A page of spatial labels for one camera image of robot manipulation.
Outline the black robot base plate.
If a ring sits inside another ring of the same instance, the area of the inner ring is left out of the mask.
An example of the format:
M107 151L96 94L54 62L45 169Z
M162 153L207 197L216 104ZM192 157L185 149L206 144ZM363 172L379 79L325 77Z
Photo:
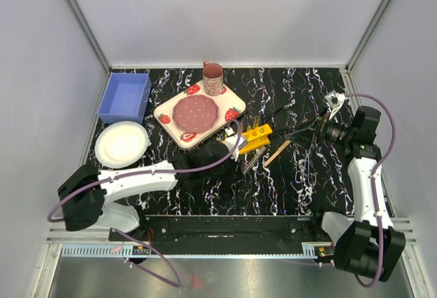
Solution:
M308 216L149 216L128 233L157 245L271 247L284 252L290 245L330 246L332 242Z

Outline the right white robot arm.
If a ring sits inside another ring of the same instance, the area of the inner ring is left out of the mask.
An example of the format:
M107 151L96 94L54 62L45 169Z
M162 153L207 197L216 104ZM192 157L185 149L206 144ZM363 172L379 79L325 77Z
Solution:
M374 140L381 113L361 106L350 125L342 125L323 110L287 135L292 143L309 150L325 141L343 153L354 198L354 220L338 211L320 208L311 221L301 226L317 241L331 241L337 269L386 282L406 246L404 233L394 229L384 201L382 154Z

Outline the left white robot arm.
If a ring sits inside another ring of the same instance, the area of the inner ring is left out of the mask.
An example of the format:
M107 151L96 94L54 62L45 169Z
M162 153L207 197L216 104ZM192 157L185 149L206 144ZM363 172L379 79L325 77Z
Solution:
M236 143L215 142L203 148L132 170L100 171L82 165L57 190L61 211L58 219L75 232L94 225L117 228L134 241L147 234L147 224L131 206L120 199L155 191L196 189L205 180L233 171L238 160Z

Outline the yellow plastic test tube rack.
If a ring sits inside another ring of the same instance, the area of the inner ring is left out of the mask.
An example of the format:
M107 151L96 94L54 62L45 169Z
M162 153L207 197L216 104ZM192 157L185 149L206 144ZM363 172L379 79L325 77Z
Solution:
M270 134L272 134L272 129L268 124L259 126L258 134L256 136L253 136L252 132L249 137L246 136L245 132L238 134L239 137L241 135L244 135L247 139L247 145L243 149L241 149L240 155L255 151L262 146L270 145Z

